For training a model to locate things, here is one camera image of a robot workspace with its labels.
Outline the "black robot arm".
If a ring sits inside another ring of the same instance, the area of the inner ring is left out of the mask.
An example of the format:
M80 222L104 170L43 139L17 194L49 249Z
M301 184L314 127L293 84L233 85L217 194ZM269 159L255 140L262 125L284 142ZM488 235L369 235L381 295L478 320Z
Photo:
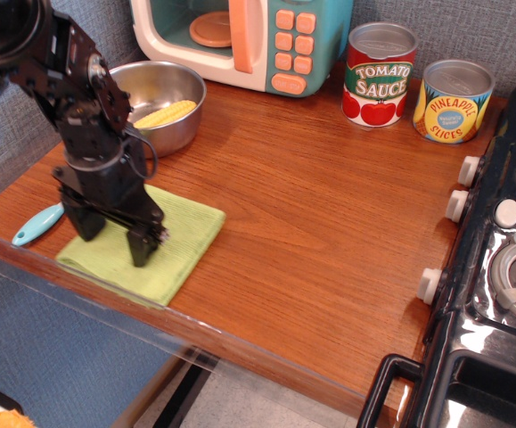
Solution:
M155 168L147 139L129 122L129 94L111 77L94 41L48 1L0 1L0 94L9 84L31 97L64 143L53 171L78 235L93 240L107 221L127 229L135 266L163 242L164 213L146 193Z

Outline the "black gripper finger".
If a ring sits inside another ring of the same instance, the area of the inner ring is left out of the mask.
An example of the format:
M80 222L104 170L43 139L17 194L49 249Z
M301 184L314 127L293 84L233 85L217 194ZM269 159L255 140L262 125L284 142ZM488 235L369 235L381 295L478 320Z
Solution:
M168 230L162 225L135 225L127 231L127 242L134 266L143 267L152 253L168 239Z
M92 241L104 228L105 218L88 203L67 195L61 197L61 202L65 214L85 242Z

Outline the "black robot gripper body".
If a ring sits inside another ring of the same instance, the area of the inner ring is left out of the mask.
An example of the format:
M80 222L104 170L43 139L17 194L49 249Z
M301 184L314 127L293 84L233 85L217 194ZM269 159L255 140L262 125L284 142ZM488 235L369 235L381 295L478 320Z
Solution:
M144 180L130 162L119 157L100 167L56 167L53 177L67 195L91 205L106 220L130 229L135 225L162 225L164 213L146 193Z

